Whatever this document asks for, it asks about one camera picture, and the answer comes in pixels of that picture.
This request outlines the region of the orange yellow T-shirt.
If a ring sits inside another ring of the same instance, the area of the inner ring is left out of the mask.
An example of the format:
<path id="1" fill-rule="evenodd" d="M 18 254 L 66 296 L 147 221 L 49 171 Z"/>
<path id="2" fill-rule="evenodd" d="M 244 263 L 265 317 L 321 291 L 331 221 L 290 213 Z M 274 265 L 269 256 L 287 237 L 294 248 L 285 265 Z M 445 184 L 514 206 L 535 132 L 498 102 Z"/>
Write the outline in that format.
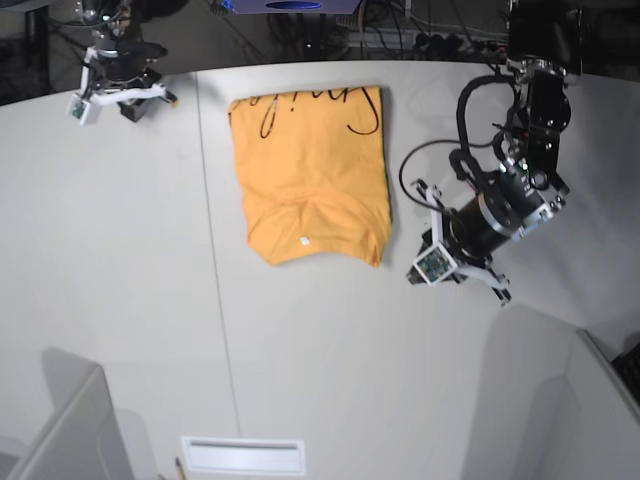
<path id="1" fill-rule="evenodd" d="M 392 219 L 380 87 L 237 99 L 228 120 L 247 243 L 262 260 L 381 265 Z"/>

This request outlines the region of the grey partition panel right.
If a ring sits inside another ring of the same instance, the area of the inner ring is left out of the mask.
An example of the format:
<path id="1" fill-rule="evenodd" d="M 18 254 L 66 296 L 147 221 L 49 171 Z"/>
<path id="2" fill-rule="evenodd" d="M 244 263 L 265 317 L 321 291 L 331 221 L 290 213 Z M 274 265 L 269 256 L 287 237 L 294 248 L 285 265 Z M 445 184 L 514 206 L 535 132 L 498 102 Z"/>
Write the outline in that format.
<path id="1" fill-rule="evenodd" d="M 639 406 L 592 336 L 536 390 L 514 479 L 637 479 Z"/>

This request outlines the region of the grey partition panel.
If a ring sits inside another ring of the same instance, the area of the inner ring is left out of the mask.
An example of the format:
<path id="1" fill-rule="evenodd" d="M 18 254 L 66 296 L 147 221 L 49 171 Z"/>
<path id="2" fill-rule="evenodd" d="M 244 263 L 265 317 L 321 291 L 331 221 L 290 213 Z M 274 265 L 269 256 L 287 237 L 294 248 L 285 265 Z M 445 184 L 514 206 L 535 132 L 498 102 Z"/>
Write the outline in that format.
<path id="1" fill-rule="evenodd" d="M 132 479 L 104 369 L 93 363 L 26 450 L 1 454 L 3 479 Z"/>
<path id="2" fill-rule="evenodd" d="M 514 479 L 637 479 L 639 406 L 592 336 L 536 390 Z"/>

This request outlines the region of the white paper label sheet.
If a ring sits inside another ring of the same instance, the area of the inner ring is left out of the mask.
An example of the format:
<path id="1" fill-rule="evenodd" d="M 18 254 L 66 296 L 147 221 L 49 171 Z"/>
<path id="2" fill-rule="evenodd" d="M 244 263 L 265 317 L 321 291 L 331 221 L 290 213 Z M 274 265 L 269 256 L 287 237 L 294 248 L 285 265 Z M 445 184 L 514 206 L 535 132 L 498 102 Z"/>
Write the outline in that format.
<path id="1" fill-rule="evenodd" d="M 190 471 L 254 476 L 305 476 L 303 440 L 181 438 Z"/>

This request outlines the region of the pencil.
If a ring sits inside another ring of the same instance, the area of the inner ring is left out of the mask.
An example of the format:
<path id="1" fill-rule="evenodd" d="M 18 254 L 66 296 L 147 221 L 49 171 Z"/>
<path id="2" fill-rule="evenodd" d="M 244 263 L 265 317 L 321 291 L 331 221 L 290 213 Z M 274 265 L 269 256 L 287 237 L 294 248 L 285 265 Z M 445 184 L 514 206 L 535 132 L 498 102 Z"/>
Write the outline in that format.
<path id="1" fill-rule="evenodd" d="M 186 474 L 184 472 L 184 468 L 183 468 L 182 463 L 181 463 L 181 461 L 180 461 L 180 459 L 178 457 L 175 458 L 174 463 L 175 463 L 177 478 L 179 480 L 186 480 Z"/>

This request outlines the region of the grey partition panel left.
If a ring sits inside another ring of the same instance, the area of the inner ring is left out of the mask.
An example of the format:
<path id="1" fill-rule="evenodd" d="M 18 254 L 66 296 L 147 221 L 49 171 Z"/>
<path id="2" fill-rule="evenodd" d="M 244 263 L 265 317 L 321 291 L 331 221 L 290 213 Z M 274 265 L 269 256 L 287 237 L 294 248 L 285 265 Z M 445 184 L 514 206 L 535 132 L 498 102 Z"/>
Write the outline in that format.
<path id="1" fill-rule="evenodd" d="M 93 363 L 26 450 L 1 454 L 3 479 L 132 479 L 104 369 Z"/>

